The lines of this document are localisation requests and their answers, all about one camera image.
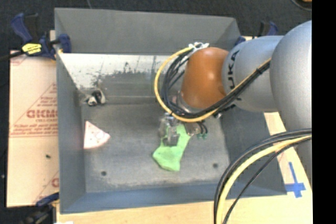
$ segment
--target white object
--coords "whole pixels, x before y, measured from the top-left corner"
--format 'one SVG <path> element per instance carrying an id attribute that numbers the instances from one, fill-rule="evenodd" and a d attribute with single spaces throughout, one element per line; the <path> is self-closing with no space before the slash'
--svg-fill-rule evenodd
<path id="1" fill-rule="evenodd" d="M 97 126 L 93 125 L 91 122 L 86 121 L 85 123 L 85 134 L 84 134 L 84 149 L 97 148 L 105 144 L 110 135 Z"/>

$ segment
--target green object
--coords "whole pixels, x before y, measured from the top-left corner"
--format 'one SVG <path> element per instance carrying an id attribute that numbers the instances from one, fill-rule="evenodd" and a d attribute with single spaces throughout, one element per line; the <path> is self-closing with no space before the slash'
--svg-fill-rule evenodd
<path id="1" fill-rule="evenodd" d="M 180 135 L 177 145 L 166 146 L 162 141 L 163 137 L 160 146 L 153 153 L 153 158 L 163 169 L 178 172 L 180 170 L 180 161 L 190 136 L 187 134 L 183 124 L 178 125 L 176 131 Z"/>

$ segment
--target small metal object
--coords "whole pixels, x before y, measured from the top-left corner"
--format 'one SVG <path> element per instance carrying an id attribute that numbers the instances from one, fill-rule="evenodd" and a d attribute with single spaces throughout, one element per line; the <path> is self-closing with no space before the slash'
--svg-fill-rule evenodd
<path id="1" fill-rule="evenodd" d="M 164 113 L 164 116 L 160 119 L 159 136 L 162 138 L 162 142 L 166 146 L 176 146 L 180 135 L 177 133 L 176 126 L 179 124 L 179 120 L 174 118 L 168 113 Z"/>
<path id="2" fill-rule="evenodd" d="M 180 135 L 177 133 L 176 126 L 170 126 L 167 129 L 167 135 L 162 140 L 163 144 L 166 146 L 176 146 L 178 143 Z"/>
<path id="3" fill-rule="evenodd" d="M 184 123 L 185 130 L 189 136 L 198 135 L 201 133 L 201 128 L 196 122 Z"/>

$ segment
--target clamp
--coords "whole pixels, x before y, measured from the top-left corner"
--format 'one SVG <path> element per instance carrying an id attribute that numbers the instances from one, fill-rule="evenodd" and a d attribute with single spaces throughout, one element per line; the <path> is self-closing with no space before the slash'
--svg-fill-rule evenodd
<path id="1" fill-rule="evenodd" d="M 67 34 L 59 35 L 56 40 L 50 40 L 47 34 L 38 37 L 37 18 L 38 14 L 24 15 L 20 13 L 12 19 L 11 27 L 21 37 L 23 43 L 18 55 L 26 54 L 56 60 L 56 51 L 53 46 L 55 44 L 60 44 L 63 52 L 71 52 L 71 42 Z"/>

